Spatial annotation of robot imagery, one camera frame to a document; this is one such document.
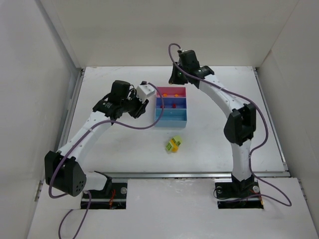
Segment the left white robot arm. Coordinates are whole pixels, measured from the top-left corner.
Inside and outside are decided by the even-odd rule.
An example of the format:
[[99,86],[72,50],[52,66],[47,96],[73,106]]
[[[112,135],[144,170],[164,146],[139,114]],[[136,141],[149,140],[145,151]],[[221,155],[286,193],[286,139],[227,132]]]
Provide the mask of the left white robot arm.
[[135,119],[144,114],[149,98],[155,92],[155,88],[147,82],[134,87],[125,81],[114,81],[110,93],[97,102],[79,131],[57,151],[46,154],[45,182],[49,186],[49,196],[55,197],[52,189],[61,191],[63,196],[73,197],[82,191],[109,192],[111,177],[97,171],[84,172],[85,158],[102,134],[119,123],[117,120],[123,114]]

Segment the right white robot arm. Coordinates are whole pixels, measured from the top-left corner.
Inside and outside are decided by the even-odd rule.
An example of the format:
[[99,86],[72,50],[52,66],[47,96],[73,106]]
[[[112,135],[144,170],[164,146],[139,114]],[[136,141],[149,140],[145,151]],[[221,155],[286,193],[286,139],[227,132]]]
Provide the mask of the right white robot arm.
[[215,184],[217,198],[246,197],[255,183],[249,168],[249,152],[256,130],[256,107],[227,92],[210,67],[200,66],[193,50],[179,49],[177,52],[179,60],[173,64],[169,83],[195,85],[219,106],[227,118],[223,132],[231,144],[233,170],[230,182]]

